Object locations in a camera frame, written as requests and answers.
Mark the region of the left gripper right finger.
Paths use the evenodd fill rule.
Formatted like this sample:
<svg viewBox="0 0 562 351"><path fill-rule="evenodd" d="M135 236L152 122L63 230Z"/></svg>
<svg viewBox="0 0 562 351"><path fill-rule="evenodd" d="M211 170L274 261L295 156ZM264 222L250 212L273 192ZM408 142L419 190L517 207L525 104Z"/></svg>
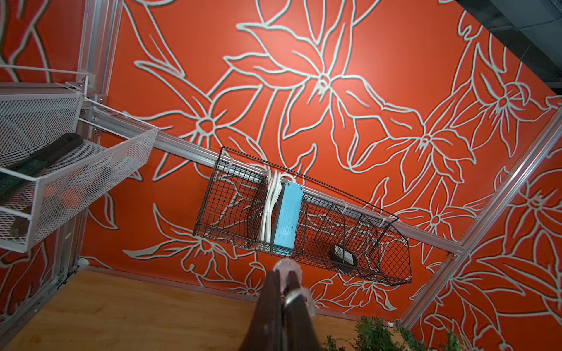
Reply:
<svg viewBox="0 0 562 351"><path fill-rule="evenodd" d="M286 350L322 350L312 324L304 288L288 285L283 303Z"/></svg>

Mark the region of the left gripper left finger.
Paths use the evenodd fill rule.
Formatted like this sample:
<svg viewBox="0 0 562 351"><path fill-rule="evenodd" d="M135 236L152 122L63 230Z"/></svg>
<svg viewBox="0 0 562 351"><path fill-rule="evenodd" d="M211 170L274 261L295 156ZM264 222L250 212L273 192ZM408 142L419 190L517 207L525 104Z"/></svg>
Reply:
<svg viewBox="0 0 562 351"><path fill-rule="evenodd" d="M250 327L239 350L282 349L280 273L269 271Z"/></svg>

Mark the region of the small green christmas tree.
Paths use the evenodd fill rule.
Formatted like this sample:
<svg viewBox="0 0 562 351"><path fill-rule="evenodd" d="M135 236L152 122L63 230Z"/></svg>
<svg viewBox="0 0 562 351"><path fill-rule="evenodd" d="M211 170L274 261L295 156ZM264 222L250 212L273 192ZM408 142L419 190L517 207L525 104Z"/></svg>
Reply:
<svg viewBox="0 0 562 351"><path fill-rule="evenodd" d="M401 323L395 325L395 331L401 340L394 340L395 336L380 318L362 317L355 326L357 336L354 339L336 339L332 335L326 337L323 350L430 350L413 332Z"/></svg>

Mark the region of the clear bulb string lights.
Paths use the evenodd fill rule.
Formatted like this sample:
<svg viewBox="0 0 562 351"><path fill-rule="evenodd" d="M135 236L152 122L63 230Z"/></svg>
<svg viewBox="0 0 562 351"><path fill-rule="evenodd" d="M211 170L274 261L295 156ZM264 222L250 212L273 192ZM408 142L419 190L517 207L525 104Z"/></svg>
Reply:
<svg viewBox="0 0 562 351"><path fill-rule="evenodd" d="M309 289L301 286L303 272L300 264L295 260L285 257L275 264L274 272L280 274L280 289L284 297L283 306L289 307L297 298L304 298L304 304L308 315L310 317L315 317L316 303L312 297L312 293ZM298 287L295 289L290 288L290 278L292 276L295 276L297 280Z"/></svg>

